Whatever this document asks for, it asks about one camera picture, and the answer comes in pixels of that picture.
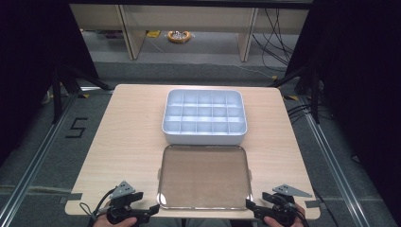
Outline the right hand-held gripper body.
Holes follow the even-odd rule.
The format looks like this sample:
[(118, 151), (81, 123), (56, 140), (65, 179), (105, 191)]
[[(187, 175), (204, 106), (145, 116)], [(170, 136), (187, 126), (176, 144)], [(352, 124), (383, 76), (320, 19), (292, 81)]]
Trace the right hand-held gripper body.
[[(272, 195), (278, 199), (277, 203), (273, 203), (273, 210), (280, 215), (280, 218), (276, 218), (276, 220), (283, 226), (291, 226), (294, 223), (294, 220), (298, 217), (294, 196), (306, 198), (312, 197), (311, 194), (285, 183), (274, 187), (272, 191)], [(308, 225), (305, 218), (303, 218), (303, 222), (304, 226)]]

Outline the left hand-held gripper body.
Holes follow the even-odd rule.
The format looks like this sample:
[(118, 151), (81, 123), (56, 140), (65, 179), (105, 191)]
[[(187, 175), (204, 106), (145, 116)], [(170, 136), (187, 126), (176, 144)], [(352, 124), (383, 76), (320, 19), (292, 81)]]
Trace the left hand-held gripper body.
[(110, 223), (116, 224), (127, 218), (138, 218), (135, 211), (128, 203), (128, 195), (136, 193), (136, 190), (126, 181), (122, 181), (110, 196), (107, 219)]

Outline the clear plastic box lid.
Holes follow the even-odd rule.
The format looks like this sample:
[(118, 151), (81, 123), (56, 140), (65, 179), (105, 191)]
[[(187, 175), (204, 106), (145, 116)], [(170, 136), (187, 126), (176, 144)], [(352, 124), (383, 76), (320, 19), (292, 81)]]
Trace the clear plastic box lid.
[(157, 201), (165, 209), (244, 210), (253, 197), (247, 154), (240, 146), (168, 146)]

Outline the white compartment box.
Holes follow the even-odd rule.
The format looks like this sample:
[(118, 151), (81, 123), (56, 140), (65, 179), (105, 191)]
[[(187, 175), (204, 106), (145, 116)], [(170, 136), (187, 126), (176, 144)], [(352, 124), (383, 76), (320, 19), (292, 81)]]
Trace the white compartment box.
[(236, 90), (171, 90), (162, 130), (168, 144), (240, 145), (248, 130), (242, 94)]

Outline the person's right hand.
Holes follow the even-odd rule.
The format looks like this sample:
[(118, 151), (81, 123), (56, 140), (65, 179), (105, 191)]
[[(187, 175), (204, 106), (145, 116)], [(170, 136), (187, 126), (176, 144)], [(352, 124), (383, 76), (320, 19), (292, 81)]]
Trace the person's right hand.
[[(298, 217), (294, 220), (294, 223), (290, 227), (305, 227), (303, 222), (303, 218), (305, 217), (305, 209), (300, 205), (296, 205), (296, 207), (298, 211)], [(269, 227), (284, 227), (271, 217), (264, 217), (264, 221)]]

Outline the person's left hand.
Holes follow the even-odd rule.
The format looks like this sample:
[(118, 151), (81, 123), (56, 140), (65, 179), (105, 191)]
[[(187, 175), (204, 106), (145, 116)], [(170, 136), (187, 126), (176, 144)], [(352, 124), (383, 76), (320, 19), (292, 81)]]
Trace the person's left hand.
[(132, 227), (137, 222), (137, 218), (127, 218), (119, 223), (112, 224), (105, 215), (100, 216), (94, 223), (93, 227)]

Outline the black tripod stand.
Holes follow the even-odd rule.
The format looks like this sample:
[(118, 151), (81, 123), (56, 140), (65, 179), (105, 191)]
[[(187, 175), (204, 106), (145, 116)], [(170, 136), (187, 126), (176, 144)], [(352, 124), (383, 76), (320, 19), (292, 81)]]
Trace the black tripod stand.
[(317, 124), (320, 123), (318, 115), (318, 101), (319, 101), (319, 75), (314, 66), (309, 64), (296, 69), (289, 74), (286, 74), (282, 79), (276, 80), (271, 87), (278, 88), (281, 85), (298, 78), (294, 91), (297, 95), (305, 95), (307, 92), (311, 94), (311, 114)]
[(78, 85), (77, 79), (84, 79), (95, 86), (99, 87), (101, 90), (111, 91), (112, 86), (100, 81), (98, 75), (90, 75), (77, 67), (58, 63), (54, 66), (53, 76), (52, 76), (52, 90), (53, 90), (53, 103), (54, 103), (54, 117), (53, 122), (56, 123), (62, 114), (61, 105), (61, 85), (66, 89), (68, 94), (77, 95), (82, 91)]

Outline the black curtain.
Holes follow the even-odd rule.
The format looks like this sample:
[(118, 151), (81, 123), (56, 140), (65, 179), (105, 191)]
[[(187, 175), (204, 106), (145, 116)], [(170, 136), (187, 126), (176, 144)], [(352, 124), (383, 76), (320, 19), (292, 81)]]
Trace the black curtain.
[(401, 0), (312, 0), (294, 71), (317, 55), (324, 95), (401, 227)]
[(0, 0), (0, 166), (53, 77), (98, 74), (68, 0)]

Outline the metal floor rail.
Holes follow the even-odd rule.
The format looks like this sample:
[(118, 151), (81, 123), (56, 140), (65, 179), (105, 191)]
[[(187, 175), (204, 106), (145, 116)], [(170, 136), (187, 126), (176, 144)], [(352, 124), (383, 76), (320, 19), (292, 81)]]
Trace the metal floor rail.
[(76, 102), (78, 98), (77, 94), (69, 95), (65, 99), (65, 103), (61, 108), (61, 115), (54, 121), (47, 132), (44, 140), (37, 149), (35, 155), (33, 156), (31, 162), (26, 168), (24, 175), (21, 180), (16, 184), (12, 193), (7, 200), (5, 206), (0, 211), (0, 227), (9, 227), (13, 221), (19, 207), (21, 206), (29, 187), (31, 186), (33, 180), (35, 179), (37, 173), (39, 172), (44, 159), (46, 158), (51, 146), (53, 145), (55, 139), (57, 138), (63, 122), (67, 114), (69, 113), (71, 107)]
[(316, 122), (311, 113), (305, 112), (305, 114), (309, 128), (314, 134), (314, 137), (323, 154), (324, 160), (326, 161), (334, 181), (336, 182), (341, 197), (343, 198), (345, 205), (350, 212), (351, 218), (357, 227), (370, 227), (369, 220), (366, 219), (361, 204), (357, 199), (356, 193), (344, 175), (344, 172), (340, 167), (340, 163), (335, 157), (333, 149), (329, 145), (328, 140), (323, 133), (321, 125)]

